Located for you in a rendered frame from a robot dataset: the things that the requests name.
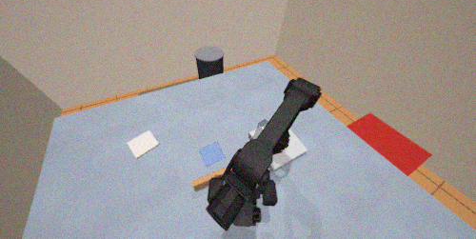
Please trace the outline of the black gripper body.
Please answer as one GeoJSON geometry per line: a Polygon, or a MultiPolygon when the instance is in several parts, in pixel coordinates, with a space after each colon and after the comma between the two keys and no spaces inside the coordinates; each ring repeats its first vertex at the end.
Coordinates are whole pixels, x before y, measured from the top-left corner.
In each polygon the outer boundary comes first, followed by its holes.
{"type": "MultiPolygon", "coordinates": [[[[221,177],[211,177],[208,188],[208,202],[210,203],[218,192],[222,189],[224,181],[221,177]]],[[[274,206],[277,203],[275,183],[269,180],[261,192],[264,206],[274,206]]]]}

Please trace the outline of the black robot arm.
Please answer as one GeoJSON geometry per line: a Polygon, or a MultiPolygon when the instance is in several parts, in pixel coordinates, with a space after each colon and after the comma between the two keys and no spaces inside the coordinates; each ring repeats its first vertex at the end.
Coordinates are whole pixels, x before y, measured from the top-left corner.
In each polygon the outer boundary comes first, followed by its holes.
{"type": "Polygon", "coordinates": [[[253,201],[270,179],[272,154],[288,146],[288,130],[300,111],[316,105],[322,95],[320,91],[319,86],[300,77],[291,79],[284,90],[284,101],[259,136],[235,152],[221,177],[226,184],[207,207],[209,215],[223,229],[228,230],[232,223],[250,227],[261,221],[261,210],[253,201]]]}

